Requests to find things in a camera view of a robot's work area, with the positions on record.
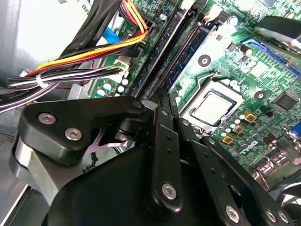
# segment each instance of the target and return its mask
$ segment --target blue connector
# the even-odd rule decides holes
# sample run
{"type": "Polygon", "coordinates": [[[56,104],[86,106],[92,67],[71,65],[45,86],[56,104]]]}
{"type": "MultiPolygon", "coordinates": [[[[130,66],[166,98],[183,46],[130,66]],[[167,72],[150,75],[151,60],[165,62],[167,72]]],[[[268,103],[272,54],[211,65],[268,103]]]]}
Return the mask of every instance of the blue connector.
{"type": "Polygon", "coordinates": [[[299,77],[301,77],[301,73],[296,68],[294,68],[291,63],[289,63],[288,61],[284,60],[280,56],[278,56],[275,53],[273,53],[269,48],[267,48],[266,46],[262,45],[259,41],[255,40],[255,39],[248,38],[248,39],[245,39],[245,40],[241,41],[241,44],[243,44],[243,45],[248,44],[250,46],[258,48],[260,51],[266,53],[271,58],[273,58],[278,63],[280,63],[283,67],[287,68],[288,70],[290,70],[294,74],[296,74],[299,77]]]}
{"type": "Polygon", "coordinates": [[[108,41],[108,43],[110,44],[114,44],[117,42],[122,41],[122,39],[120,37],[118,37],[114,31],[112,31],[110,28],[106,28],[104,33],[103,33],[103,37],[108,41]]]}

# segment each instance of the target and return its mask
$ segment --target white label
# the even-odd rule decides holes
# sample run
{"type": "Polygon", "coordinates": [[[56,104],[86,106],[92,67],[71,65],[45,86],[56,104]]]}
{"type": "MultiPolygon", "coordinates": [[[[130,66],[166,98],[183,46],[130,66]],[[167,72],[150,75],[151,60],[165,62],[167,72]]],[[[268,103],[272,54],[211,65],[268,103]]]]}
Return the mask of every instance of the white label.
{"type": "Polygon", "coordinates": [[[242,150],[240,152],[240,154],[247,154],[253,147],[255,147],[256,145],[258,144],[258,141],[254,140],[252,141],[252,143],[247,147],[245,148],[244,150],[242,150]]]}

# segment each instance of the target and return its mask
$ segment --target black plastic bracket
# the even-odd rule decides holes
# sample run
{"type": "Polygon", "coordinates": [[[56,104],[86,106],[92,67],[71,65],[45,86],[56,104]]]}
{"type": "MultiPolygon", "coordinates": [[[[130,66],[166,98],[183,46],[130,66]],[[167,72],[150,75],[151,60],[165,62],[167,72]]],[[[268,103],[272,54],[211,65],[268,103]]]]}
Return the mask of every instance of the black plastic bracket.
{"type": "Polygon", "coordinates": [[[182,209],[182,179],[178,135],[169,110],[158,107],[154,115],[155,139],[150,146],[151,180],[146,204],[159,218],[182,209]]]}
{"type": "Polygon", "coordinates": [[[145,107],[134,97],[110,97],[33,104],[22,113],[18,132],[23,142],[48,158],[64,165],[77,164],[91,143],[94,128],[107,128],[125,118],[139,118],[145,107]],[[49,125],[39,121],[41,113],[55,116],[49,125]],[[65,131],[76,128],[82,138],[72,141],[65,131]]]}
{"type": "Polygon", "coordinates": [[[292,220],[286,211],[263,190],[217,140],[213,137],[202,137],[200,141],[212,150],[215,159],[226,171],[227,181],[239,191],[245,215],[251,225],[291,225],[292,220]],[[289,224],[280,218],[281,213],[285,214],[289,224]]]}

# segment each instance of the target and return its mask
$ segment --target red wire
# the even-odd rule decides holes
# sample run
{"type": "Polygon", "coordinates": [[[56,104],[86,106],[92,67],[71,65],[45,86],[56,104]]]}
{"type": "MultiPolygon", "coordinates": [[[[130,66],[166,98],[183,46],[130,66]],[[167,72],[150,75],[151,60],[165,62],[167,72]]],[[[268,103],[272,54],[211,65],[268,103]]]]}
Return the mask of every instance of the red wire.
{"type": "Polygon", "coordinates": [[[124,1],[121,2],[121,5],[122,5],[123,9],[125,10],[125,12],[127,13],[127,16],[130,18],[130,20],[131,20],[135,25],[138,25],[137,22],[135,21],[135,19],[133,18],[132,14],[131,14],[130,11],[128,10],[127,6],[125,5],[124,1]]]}

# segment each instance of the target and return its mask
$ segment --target screw hole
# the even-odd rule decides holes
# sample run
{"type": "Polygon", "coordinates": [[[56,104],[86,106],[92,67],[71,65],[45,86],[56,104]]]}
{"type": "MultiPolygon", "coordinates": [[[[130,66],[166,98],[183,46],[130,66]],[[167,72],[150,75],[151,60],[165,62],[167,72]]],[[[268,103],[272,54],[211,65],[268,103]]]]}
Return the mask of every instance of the screw hole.
{"type": "Polygon", "coordinates": [[[172,154],[173,153],[169,148],[166,149],[166,151],[167,151],[167,154],[172,154]]]}
{"type": "Polygon", "coordinates": [[[211,168],[211,172],[212,172],[213,175],[216,175],[215,169],[211,168]]]}

